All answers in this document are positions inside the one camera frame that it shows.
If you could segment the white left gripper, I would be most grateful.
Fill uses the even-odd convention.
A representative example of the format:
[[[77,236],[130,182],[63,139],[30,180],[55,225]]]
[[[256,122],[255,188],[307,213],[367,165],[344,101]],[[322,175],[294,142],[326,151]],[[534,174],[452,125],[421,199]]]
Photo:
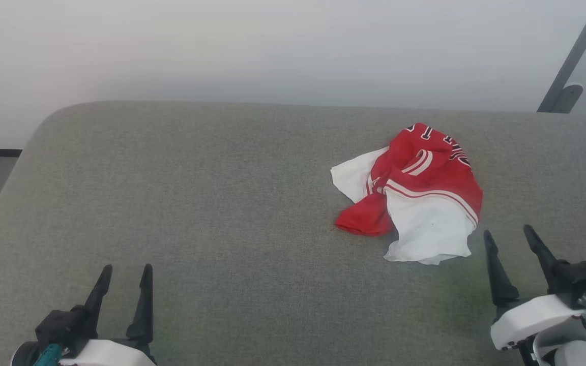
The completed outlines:
[[[112,265],[102,269],[99,278],[91,290],[84,310],[86,321],[83,331],[90,340],[77,356],[65,357],[59,361],[60,365],[155,365],[144,352],[127,347],[110,340],[97,339],[98,320],[105,294],[107,294],[112,276]],[[126,337],[136,343],[151,343],[154,333],[154,304],[153,304],[153,266],[145,264],[139,283],[140,297],[133,317],[128,326]]]

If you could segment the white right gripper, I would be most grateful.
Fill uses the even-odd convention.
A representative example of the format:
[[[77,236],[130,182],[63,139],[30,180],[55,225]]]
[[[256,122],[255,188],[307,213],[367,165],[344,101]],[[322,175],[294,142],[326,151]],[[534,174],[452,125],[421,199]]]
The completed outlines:
[[[519,341],[557,326],[569,318],[586,315],[586,308],[574,310],[554,294],[559,286],[553,272],[558,259],[531,225],[524,225],[523,232],[531,252],[535,253],[539,260],[547,282],[547,294],[551,295],[530,299],[506,311],[491,325],[490,336],[497,350],[511,348]],[[512,285],[498,258],[499,249],[490,231],[484,231],[484,245],[491,301],[498,308],[507,308],[519,300],[519,291]]]

